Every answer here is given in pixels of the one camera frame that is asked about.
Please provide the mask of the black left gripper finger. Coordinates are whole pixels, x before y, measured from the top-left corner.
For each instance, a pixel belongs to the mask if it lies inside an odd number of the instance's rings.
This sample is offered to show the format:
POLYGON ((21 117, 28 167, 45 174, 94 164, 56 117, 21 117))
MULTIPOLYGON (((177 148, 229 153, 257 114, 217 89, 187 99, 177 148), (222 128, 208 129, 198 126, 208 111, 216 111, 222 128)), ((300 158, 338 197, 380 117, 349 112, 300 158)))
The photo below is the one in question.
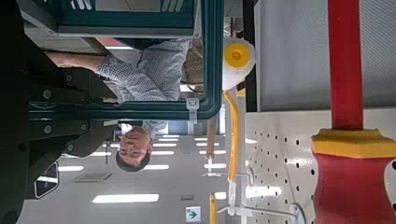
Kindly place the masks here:
POLYGON ((37 105, 90 105, 116 100, 117 95, 94 72, 85 68, 58 68, 35 72, 30 103, 37 105))
POLYGON ((87 157, 113 135, 116 126, 116 121, 102 120, 31 121, 30 149, 87 157))

